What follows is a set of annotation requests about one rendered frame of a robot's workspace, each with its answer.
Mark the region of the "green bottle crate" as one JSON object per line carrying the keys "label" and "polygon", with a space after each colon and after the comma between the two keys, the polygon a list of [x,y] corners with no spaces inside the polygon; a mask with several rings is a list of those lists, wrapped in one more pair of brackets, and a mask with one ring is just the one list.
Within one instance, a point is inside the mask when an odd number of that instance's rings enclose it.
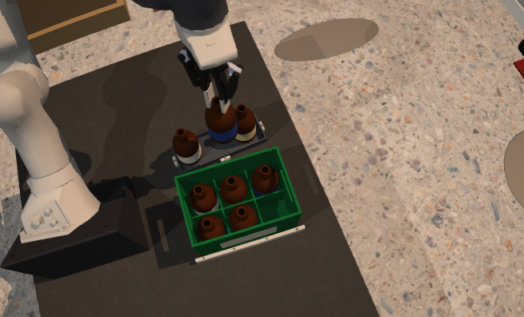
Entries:
{"label": "green bottle crate", "polygon": [[[278,191],[256,197],[252,190],[251,176],[254,170],[262,165],[271,166],[278,172]],[[219,187],[222,180],[231,175],[237,175],[246,182],[249,198],[245,202],[226,207],[222,201]],[[191,189],[198,184],[209,185],[214,189],[215,193],[217,191],[216,195],[218,199],[220,197],[220,209],[202,215],[196,214],[190,205],[189,193]],[[297,227],[302,215],[301,208],[277,146],[186,173],[182,182],[179,200],[190,242],[202,256],[224,251],[244,243],[253,242],[293,229]],[[229,214],[234,207],[240,204],[246,204],[254,208],[258,216],[258,225],[233,232],[229,223]],[[206,215],[218,216],[227,227],[228,234],[202,242],[196,234],[196,226],[198,221]]]}

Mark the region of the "brown glass bottle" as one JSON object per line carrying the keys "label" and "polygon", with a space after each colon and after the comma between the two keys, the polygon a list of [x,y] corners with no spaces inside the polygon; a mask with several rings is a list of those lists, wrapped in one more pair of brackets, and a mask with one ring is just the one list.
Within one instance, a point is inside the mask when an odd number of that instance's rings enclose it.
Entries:
{"label": "brown glass bottle", "polygon": [[241,143],[252,141],[256,135],[256,121],[253,111],[246,108],[244,104],[239,104],[235,112],[237,112],[238,124],[238,134],[235,140]]}
{"label": "brown glass bottle", "polygon": [[172,145],[181,163],[191,166],[199,162],[202,149],[197,136],[190,130],[178,128]]}
{"label": "brown glass bottle", "polygon": [[240,204],[234,207],[229,215],[233,232],[258,225],[258,216],[253,207]]}
{"label": "brown glass bottle", "polygon": [[249,198],[246,182],[237,175],[224,178],[219,190],[226,207],[245,202]]}
{"label": "brown glass bottle", "polygon": [[211,100],[211,108],[206,108],[205,120],[211,139],[219,144],[232,142],[238,134],[238,124],[234,107],[230,104],[223,114],[218,96]]}
{"label": "brown glass bottle", "polygon": [[191,189],[189,202],[197,215],[215,211],[220,207],[214,189],[206,184],[198,184]]}
{"label": "brown glass bottle", "polygon": [[197,234],[202,241],[206,241],[227,235],[227,232],[223,221],[218,216],[206,215],[198,221]]}
{"label": "brown glass bottle", "polygon": [[273,167],[268,165],[257,167],[251,176],[254,195],[260,197],[278,191],[278,181],[278,172]]}

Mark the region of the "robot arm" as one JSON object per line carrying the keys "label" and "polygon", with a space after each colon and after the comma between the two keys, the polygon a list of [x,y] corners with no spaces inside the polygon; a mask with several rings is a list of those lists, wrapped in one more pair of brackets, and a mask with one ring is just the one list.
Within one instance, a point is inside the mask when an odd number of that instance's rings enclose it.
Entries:
{"label": "robot arm", "polygon": [[[226,0],[131,1],[145,8],[171,10],[178,37],[200,70],[238,58]],[[21,213],[21,243],[68,235],[100,206],[61,131],[42,107],[48,86],[16,0],[0,0],[0,128],[32,177],[27,180],[32,193]]]}

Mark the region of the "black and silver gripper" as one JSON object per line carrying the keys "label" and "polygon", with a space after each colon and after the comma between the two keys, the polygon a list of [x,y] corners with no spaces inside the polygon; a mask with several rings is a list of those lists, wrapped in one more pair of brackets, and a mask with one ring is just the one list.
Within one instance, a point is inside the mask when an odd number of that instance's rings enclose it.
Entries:
{"label": "black and silver gripper", "polygon": [[[203,91],[206,100],[206,106],[208,108],[211,108],[211,100],[214,97],[214,89],[210,75],[212,78],[214,78],[219,93],[218,99],[220,102],[221,110],[222,113],[225,114],[230,105],[230,98],[233,98],[238,88],[239,75],[242,73],[244,66],[240,64],[235,66],[230,61],[215,68],[200,70],[198,64],[193,58],[193,55],[187,49],[187,47],[182,48],[181,52],[178,55],[178,59],[185,67],[193,86],[201,86],[201,90]],[[226,78],[226,69],[229,70],[229,83]]]}

